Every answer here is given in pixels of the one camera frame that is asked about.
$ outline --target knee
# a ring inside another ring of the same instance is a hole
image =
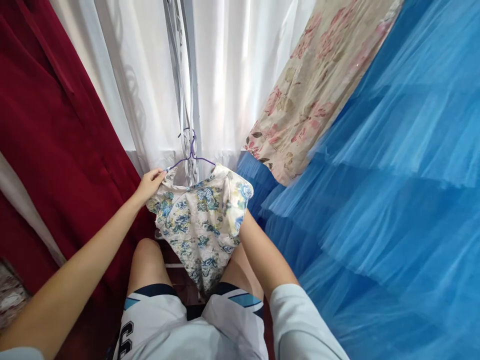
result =
[[[156,252],[160,252],[160,245],[155,240],[146,237],[138,242],[133,256],[147,257]]]

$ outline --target purple hanger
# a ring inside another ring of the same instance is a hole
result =
[[[189,127],[186,127],[183,129],[183,131],[185,130],[188,130],[190,129]],[[194,153],[194,142],[195,142],[195,139],[197,138],[197,135],[195,134],[195,130],[193,130],[193,140],[191,141],[191,144],[190,144],[190,155],[182,160],[179,160],[175,165],[173,165],[171,168],[175,168],[178,164],[180,164],[182,161],[185,161],[185,160],[190,160],[190,159],[195,159],[195,160],[205,160],[206,162],[212,164],[213,166],[217,166],[215,163],[211,162],[210,160],[207,160],[206,158],[204,157],[196,157],[195,156],[195,153]]]

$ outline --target hand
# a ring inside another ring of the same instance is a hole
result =
[[[133,197],[136,197],[141,202],[142,206],[145,205],[147,200],[150,199],[159,189],[159,186],[166,175],[167,171],[162,170],[159,167],[147,172],[143,175],[140,185],[138,185]]]

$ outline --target white shorts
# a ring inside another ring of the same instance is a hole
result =
[[[226,297],[230,301],[216,301],[216,297]],[[201,317],[233,342],[246,341],[256,353],[268,359],[260,299],[232,284],[220,282]],[[187,309],[173,287],[166,284],[144,286],[125,300],[121,330],[111,359],[122,359],[162,329],[167,331],[187,322]]]

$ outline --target cream floral fabric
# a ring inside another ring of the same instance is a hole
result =
[[[389,33],[402,0],[317,0],[245,149],[287,186],[336,119]]]
[[[169,170],[147,207],[188,275],[208,294],[240,244],[240,225],[254,189],[221,164],[191,187],[173,185],[176,172],[176,167]]]

